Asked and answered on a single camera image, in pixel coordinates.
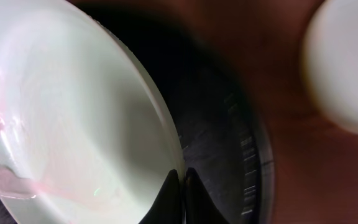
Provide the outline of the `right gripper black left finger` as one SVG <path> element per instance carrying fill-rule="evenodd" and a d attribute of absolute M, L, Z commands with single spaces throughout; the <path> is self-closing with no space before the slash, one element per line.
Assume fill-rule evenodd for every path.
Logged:
<path fill-rule="evenodd" d="M 182 224 L 181 186 L 178 173 L 171 170 L 153 205 L 139 224 Z"/>

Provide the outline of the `green plate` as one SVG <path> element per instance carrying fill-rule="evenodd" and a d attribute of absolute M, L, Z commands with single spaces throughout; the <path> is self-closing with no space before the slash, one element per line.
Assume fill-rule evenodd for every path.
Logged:
<path fill-rule="evenodd" d="M 327 0 L 313 14 L 302 43 L 303 77 L 328 120 L 358 134 L 358 0 Z"/>
<path fill-rule="evenodd" d="M 135 55 L 68 1 L 0 1 L 0 199 L 18 223 L 139 223 L 171 170 L 169 110 Z"/>

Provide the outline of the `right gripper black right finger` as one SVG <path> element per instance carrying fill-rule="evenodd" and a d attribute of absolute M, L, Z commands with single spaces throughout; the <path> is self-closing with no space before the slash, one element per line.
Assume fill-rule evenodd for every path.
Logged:
<path fill-rule="evenodd" d="M 185 177 L 184 202 L 187 224 L 228 224 L 209 196 L 194 168 Z"/>

